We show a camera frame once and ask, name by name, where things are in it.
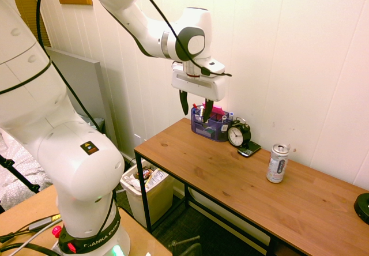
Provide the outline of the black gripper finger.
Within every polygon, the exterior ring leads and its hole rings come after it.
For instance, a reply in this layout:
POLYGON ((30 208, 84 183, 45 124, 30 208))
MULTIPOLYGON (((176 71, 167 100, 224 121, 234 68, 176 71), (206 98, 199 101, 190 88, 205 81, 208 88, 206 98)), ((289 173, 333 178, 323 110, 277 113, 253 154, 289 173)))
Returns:
POLYGON ((208 119, 210 118, 210 114, 212 112, 213 109, 213 100, 210 99, 205 99, 205 111, 204 111, 204 115, 203 115, 203 122, 206 123, 208 121, 208 119))
POLYGON ((180 97, 180 103, 182 106, 183 113, 187 115, 188 114, 187 92, 180 90, 179 97, 180 97))

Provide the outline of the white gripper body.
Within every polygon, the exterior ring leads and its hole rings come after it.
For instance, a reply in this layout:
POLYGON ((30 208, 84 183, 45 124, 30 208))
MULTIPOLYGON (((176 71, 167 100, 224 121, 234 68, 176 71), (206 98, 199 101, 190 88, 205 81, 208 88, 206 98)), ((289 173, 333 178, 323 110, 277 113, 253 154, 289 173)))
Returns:
POLYGON ((212 101, 222 100, 226 93, 226 80, 223 76, 194 78, 177 68, 173 69, 172 86, 212 101))

